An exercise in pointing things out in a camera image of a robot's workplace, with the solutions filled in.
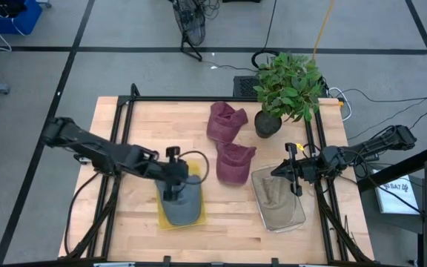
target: yellow cloth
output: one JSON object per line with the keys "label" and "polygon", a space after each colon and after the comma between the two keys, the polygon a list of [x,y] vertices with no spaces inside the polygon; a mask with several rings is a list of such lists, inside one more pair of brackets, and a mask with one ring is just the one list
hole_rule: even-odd
{"label": "yellow cloth", "polygon": [[[189,175],[198,175],[200,177],[200,167],[199,164],[193,160],[188,160],[187,164],[189,166]],[[192,225],[203,225],[205,224],[205,221],[207,220],[207,214],[205,213],[205,205],[204,205],[204,199],[202,197],[202,186],[200,188],[200,201],[201,206],[200,206],[200,215],[199,215],[199,219],[197,219],[196,222],[190,224],[190,225],[182,225],[182,226],[178,226],[178,225],[171,225],[171,223],[169,222],[168,218],[166,217],[166,214],[164,212],[164,209],[162,208],[162,204],[161,204],[161,196],[159,195],[159,191],[156,190],[156,195],[157,195],[157,214],[158,214],[158,221],[159,221],[159,227],[161,229],[175,229],[175,228],[182,228],[182,227],[188,227],[188,226],[192,226]]]}

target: maroon cloth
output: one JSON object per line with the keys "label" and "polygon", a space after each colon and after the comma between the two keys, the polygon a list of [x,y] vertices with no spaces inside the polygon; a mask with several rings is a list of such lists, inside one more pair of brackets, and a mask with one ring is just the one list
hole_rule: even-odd
{"label": "maroon cloth", "polygon": [[231,143],[246,123],[248,118],[243,108],[235,111],[225,102],[215,102],[208,119],[207,137],[217,142]]}
{"label": "maroon cloth", "polygon": [[216,176],[221,182],[243,185],[250,174],[251,159],[255,155],[255,147],[244,147],[235,144],[218,144],[216,147]]}

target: gray cloth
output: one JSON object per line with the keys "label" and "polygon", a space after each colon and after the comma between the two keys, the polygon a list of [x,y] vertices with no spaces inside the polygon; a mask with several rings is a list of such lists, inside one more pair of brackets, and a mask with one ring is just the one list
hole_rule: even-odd
{"label": "gray cloth", "polygon": [[305,215],[299,198],[291,193],[291,182],[271,176],[275,167],[253,172],[251,182],[266,229],[290,231],[305,221]]}
{"label": "gray cloth", "polygon": [[[189,176],[187,181],[200,182],[200,178],[197,175],[193,175]],[[162,197],[165,183],[158,180],[155,183],[159,195]],[[184,184],[173,186],[172,190],[181,190],[183,186]],[[162,208],[171,225],[183,226],[196,222],[199,219],[202,207],[201,197],[200,185],[185,185],[176,201],[161,200]]]}

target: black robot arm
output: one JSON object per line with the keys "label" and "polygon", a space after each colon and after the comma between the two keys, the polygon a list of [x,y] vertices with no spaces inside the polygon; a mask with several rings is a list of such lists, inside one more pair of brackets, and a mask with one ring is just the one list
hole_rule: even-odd
{"label": "black robot arm", "polygon": [[416,138],[406,126],[396,125],[387,127],[365,142],[351,147],[327,146],[318,156],[300,160],[295,159],[297,146],[286,143],[289,159],[271,172],[272,176],[285,177],[296,184],[291,191],[301,195],[297,179],[300,177],[309,183],[315,183],[322,178],[339,176],[352,163],[360,163],[360,159],[387,150],[406,151],[414,147]]}
{"label": "black robot arm", "polygon": [[42,141],[51,148],[70,148],[91,160],[99,173],[116,176],[121,172],[166,183],[163,199],[175,200],[173,185],[188,178],[187,163],[179,158],[179,147],[166,149],[168,162],[157,161],[159,153],[139,145],[119,145],[91,134],[70,118],[54,118],[42,133]]}
{"label": "black robot arm", "polygon": [[[311,184],[314,183],[316,190],[322,191],[322,186],[320,186],[322,178],[333,179],[342,174],[342,171],[350,164],[360,163],[363,158],[382,151],[406,151],[411,149],[414,147],[416,140],[408,127],[402,125],[390,126],[358,145],[351,147],[328,146],[322,148],[319,156],[306,157],[300,160],[295,159],[297,145],[286,143],[285,148],[289,153],[289,159],[285,159],[281,165],[274,169],[271,172],[271,176],[285,177],[292,181],[291,192],[300,197],[302,189],[298,183],[298,178],[302,178]],[[317,202],[321,212],[327,216],[354,259],[357,262],[372,262],[354,244],[340,221],[334,216],[323,194],[318,194]]]}

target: wooden tabletop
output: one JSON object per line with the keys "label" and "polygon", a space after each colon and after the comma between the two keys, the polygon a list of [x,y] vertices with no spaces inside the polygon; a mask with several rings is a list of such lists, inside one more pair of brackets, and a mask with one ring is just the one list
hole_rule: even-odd
{"label": "wooden tabletop", "polygon": [[[90,132],[110,138],[117,97],[100,97],[95,109]],[[212,102],[135,102],[128,143],[145,146],[165,154],[168,146],[178,145],[181,152],[199,150],[207,155],[213,168],[202,184],[207,211],[207,222],[174,230],[162,230],[158,225],[156,187],[149,179],[125,175],[119,192],[116,219],[110,246],[109,260],[162,261],[165,255],[173,262],[190,263],[270,263],[272,257],[280,263],[326,263],[324,241],[314,188],[300,180],[300,197],[306,221],[298,229],[281,234],[266,231],[256,205],[250,180],[244,186],[223,185],[216,178],[216,149],[206,137],[207,121]],[[288,155],[286,142],[305,144],[305,124],[283,123],[278,133],[269,139],[260,139],[254,128],[254,115],[260,110],[257,102],[229,102],[235,108],[244,108],[249,123],[244,125],[234,143],[257,146],[251,163],[251,172],[265,165],[278,165]],[[340,108],[336,99],[321,99],[320,110],[328,145],[347,145]],[[122,115],[119,138],[124,124]],[[318,144],[316,125],[312,122]],[[199,160],[195,154],[191,159]],[[76,188],[93,175],[91,165],[82,166]],[[343,175],[355,180],[351,168]],[[93,222],[101,178],[87,186],[79,195],[72,213],[69,241],[73,249]],[[342,223],[348,217],[351,235],[370,258],[373,258],[370,237],[363,214],[357,186],[338,178],[335,180]],[[105,227],[99,231],[103,237]],[[331,231],[334,256],[339,259],[337,238]],[[101,251],[98,239],[97,254]]]}

